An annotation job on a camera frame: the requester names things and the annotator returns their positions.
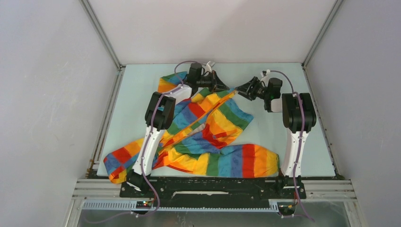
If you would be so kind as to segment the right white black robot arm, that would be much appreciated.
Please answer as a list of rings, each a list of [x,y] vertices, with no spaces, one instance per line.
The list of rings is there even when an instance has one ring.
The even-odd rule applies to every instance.
[[[286,198],[294,189],[301,187],[301,163],[306,139],[316,125],[317,115],[309,93],[281,93],[283,81],[253,77],[237,86],[235,90],[248,100],[260,98],[264,110],[269,113],[282,113],[283,125],[287,130],[287,144],[284,161],[276,177],[275,192]]]

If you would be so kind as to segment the rainbow striped jacket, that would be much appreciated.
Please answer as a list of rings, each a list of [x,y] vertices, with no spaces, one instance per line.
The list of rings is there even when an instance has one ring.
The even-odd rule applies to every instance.
[[[279,170],[279,156],[256,144],[233,142],[253,120],[234,101],[233,89],[200,90],[175,106],[174,119],[152,167],[194,175],[257,178]]]

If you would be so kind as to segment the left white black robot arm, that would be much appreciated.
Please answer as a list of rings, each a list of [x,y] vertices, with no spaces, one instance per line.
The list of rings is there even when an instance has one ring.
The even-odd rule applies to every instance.
[[[175,106],[192,97],[201,87],[206,87],[210,92],[229,90],[212,69],[215,62],[186,61],[186,63],[191,64],[186,76],[183,79],[179,77],[175,68],[174,75],[179,79],[179,84],[166,92],[154,92],[145,112],[147,127],[144,142],[136,162],[126,177],[126,183],[138,197],[144,197],[149,192],[151,183],[148,176],[152,171],[153,158],[160,140],[173,122]]]

